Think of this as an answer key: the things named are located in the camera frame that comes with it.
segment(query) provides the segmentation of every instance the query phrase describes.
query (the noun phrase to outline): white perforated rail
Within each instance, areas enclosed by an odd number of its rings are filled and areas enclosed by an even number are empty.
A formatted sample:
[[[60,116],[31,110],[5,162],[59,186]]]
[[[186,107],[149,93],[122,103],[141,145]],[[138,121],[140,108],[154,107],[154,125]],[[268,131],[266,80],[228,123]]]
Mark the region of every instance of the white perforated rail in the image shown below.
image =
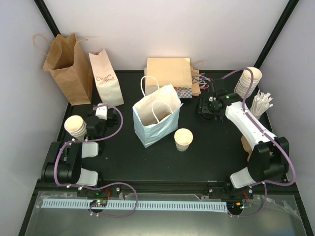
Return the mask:
[[[42,208],[88,209],[92,200],[84,199],[44,199]],[[109,200],[106,207],[92,209],[132,210],[135,201]],[[181,202],[181,201],[138,201],[137,210],[182,210],[227,212],[226,203]]]

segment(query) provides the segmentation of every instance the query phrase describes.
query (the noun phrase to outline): brown bag handle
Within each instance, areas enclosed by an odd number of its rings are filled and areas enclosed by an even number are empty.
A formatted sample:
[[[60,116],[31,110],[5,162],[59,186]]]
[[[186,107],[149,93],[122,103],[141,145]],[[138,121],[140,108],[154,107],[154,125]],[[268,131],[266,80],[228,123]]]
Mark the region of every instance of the brown bag handle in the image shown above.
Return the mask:
[[[76,43],[74,44],[74,46],[77,45],[77,43],[82,42],[82,41],[88,41],[88,39],[87,39],[87,38],[81,38],[81,39],[79,39],[78,41],[76,41]]]
[[[51,46],[51,43],[48,41],[48,39],[47,39],[44,35],[42,35],[42,34],[40,34],[40,33],[37,33],[37,34],[33,35],[33,45],[34,45],[35,47],[37,47],[37,49],[38,49],[39,51],[41,51],[43,54],[45,54],[45,55],[47,56],[47,54],[44,52],[44,50],[42,50],[42,49],[35,43],[35,38],[36,38],[37,36],[41,36],[43,39],[45,39],[46,42],[47,42],[50,46]]]

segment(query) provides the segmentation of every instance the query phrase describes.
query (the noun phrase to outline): black metal frame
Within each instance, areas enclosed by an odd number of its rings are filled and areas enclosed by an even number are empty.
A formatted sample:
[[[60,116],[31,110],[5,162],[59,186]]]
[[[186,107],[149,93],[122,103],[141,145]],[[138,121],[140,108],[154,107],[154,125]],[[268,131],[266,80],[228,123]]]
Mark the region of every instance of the black metal frame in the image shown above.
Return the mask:
[[[57,36],[57,34],[60,33],[54,19],[52,18],[44,0],[34,0],[38,9],[40,10],[41,14],[43,15],[47,25],[49,26],[51,32],[54,36]],[[294,8],[296,7],[299,0],[289,0],[288,4],[286,5],[282,15],[280,16],[276,26],[274,27],[271,35],[269,36],[263,50],[261,51],[256,63],[255,67],[260,68],[264,60],[266,59],[269,51],[271,50],[273,44],[277,40],[281,30],[285,26],[287,20],[289,19],[291,13],[293,12]],[[72,111],[72,106],[70,103],[68,103],[64,118],[63,118],[63,124],[65,120],[69,117]],[[62,141],[64,138],[64,129],[63,124],[61,126],[61,129],[59,131],[59,135],[57,138],[57,141]],[[199,194],[200,192],[203,192],[205,188],[207,188],[207,182],[174,182],[172,184],[166,184],[164,182],[152,182],[152,181],[133,181],[128,182],[132,186],[135,187],[135,189],[139,192],[150,192],[150,193],[191,193],[191,194]],[[65,191],[62,187],[57,187],[55,184],[52,183],[43,183],[41,180],[37,181],[35,190],[33,192],[33,195],[31,197],[31,201],[29,204],[29,207],[27,209],[21,230],[19,235],[22,236],[25,234],[28,222],[30,220],[32,209],[35,204],[35,200],[37,198],[37,195],[39,191]],[[69,188],[67,191],[77,191],[76,188]],[[264,189],[262,186],[255,186],[254,191],[256,194],[264,194]],[[311,229],[310,222],[307,218],[307,214],[305,212],[305,208],[302,202],[302,199],[300,197],[299,191],[297,189],[296,184],[289,186],[289,187],[280,187],[280,186],[274,186],[274,185],[268,185],[268,193],[270,194],[279,194],[279,195],[294,195],[296,203],[299,208],[299,212],[301,215],[301,218],[303,220],[303,225],[306,230],[306,233],[308,236],[313,236],[313,232]]]

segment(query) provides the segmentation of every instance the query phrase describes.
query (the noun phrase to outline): white paper bag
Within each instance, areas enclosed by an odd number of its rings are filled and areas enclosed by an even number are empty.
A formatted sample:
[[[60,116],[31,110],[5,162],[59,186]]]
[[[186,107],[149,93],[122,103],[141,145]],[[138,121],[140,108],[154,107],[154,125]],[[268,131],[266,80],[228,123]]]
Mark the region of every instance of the white paper bag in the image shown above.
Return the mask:
[[[119,106],[124,103],[119,81],[109,61],[107,52],[103,49],[98,55],[89,53],[96,88],[103,103]]]
[[[172,85],[166,85],[134,104],[134,131],[144,147],[148,147],[178,127],[181,101]]]

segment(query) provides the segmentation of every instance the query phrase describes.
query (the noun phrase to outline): light blue paper bag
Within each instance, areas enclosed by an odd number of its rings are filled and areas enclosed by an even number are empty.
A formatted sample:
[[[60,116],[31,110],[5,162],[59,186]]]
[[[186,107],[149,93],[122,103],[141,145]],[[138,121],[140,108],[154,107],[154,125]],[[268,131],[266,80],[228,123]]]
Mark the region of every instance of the light blue paper bag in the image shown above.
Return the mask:
[[[178,127],[179,110],[181,101],[172,85],[159,88],[145,96],[132,107],[134,131],[148,147]]]

